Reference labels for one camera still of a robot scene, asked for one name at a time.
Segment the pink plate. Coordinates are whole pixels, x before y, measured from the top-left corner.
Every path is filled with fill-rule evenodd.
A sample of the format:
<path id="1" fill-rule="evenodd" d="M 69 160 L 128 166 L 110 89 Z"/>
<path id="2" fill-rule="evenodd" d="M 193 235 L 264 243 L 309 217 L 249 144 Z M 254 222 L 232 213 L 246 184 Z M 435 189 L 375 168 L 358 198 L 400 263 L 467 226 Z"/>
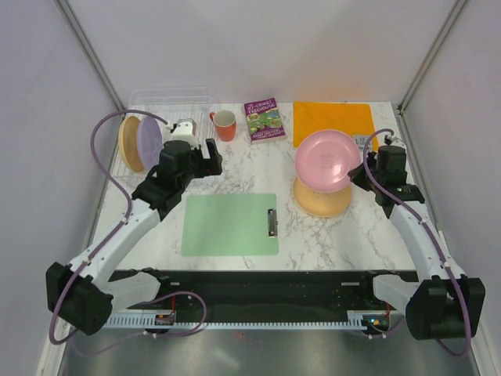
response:
<path id="1" fill-rule="evenodd" d="M 350 184 L 348 173 L 360 165 L 361 154 L 349 135 L 334 129 L 314 132 L 297 148 L 296 176 L 309 189 L 333 193 Z"/>

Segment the yellow plate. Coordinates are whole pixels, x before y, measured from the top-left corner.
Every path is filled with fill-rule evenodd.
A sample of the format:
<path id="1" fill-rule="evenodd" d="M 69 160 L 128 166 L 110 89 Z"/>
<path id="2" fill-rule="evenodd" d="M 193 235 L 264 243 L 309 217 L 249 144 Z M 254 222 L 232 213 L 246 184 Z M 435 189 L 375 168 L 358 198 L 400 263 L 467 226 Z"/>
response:
<path id="1" fill-rule="evenodd" d="M 308 214 L 328 218 L 341 214 L 351 203 L 351 187 L 332 193 L 320 193 L 308 188 L 299 178 L 294 180 L 293 195 L 297 204 Z"/>

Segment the purple plate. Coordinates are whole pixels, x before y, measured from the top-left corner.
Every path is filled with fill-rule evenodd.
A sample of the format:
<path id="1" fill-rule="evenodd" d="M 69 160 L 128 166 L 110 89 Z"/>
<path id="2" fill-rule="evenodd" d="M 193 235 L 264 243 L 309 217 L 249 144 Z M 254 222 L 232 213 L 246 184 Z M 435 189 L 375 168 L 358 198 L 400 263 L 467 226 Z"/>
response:
<path id="1" fill-rule="evenodd" d="M 139 122 L 136 145 L 145 170 L 150 170 L 158 164 L 163 148 L 162 140 L 160 127 L 153 117 L 145 117 Z"/>

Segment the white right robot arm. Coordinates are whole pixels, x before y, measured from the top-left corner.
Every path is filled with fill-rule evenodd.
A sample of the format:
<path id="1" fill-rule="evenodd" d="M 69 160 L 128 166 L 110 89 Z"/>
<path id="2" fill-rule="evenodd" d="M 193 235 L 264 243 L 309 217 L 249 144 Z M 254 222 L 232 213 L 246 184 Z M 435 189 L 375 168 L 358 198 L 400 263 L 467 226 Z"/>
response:
<path id="1" fill-rule="evenodd" d="M 406 181 L 405 165 L 404 148 L 381 146 L 348 173 L 357 187 L 374 193 L 403 239 L 418 276 L 413 284 L 396 274 L 380 274 L 359 288 L 359 301 L 371 309 L 389 303 L 405 315 L 417 340 L 473 338 L 485 286 L 479 278 L 469 278 L 446 251 L 429 223 L 424 196 Z"/>

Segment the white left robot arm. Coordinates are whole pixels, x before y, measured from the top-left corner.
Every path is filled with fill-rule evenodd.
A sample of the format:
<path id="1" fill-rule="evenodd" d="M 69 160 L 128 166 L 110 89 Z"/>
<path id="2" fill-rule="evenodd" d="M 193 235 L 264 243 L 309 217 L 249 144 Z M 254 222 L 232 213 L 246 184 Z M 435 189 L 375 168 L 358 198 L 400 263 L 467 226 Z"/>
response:
<path id="1" fill-rule="evenodd" d="M 46 271 L 48 308 L 52 319 L 65 320 L 86 335 L 98 332 L 112 313 L 147 300 L 155 308 L 171 301 L 171 288 L 148 273 L 130 281 L 111 282 L 124 257 L 182 199 L 193 179 L 221 175 L 222 156 L 213 139 L 206 141 L 209 157 L 201 148 L 182 140 L 164 144 L 159 162 L 128 196 L 121 219 L 108 234 L 67 265 L 53 263 Z"/>

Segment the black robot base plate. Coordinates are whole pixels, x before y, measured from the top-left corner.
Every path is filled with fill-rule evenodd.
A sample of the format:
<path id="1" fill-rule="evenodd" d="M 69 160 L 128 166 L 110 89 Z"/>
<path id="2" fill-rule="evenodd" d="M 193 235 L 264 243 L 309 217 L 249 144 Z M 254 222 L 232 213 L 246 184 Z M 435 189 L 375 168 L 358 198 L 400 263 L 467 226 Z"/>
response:
<path id="1" fill-rule="evenodd" d="M 170 309 L 182 320 L 210 322 L 341 321 L 348 311 L 386 311 L 366 271 L 174 271 L 147 269 L 160 281 L 136 309 Z"/>

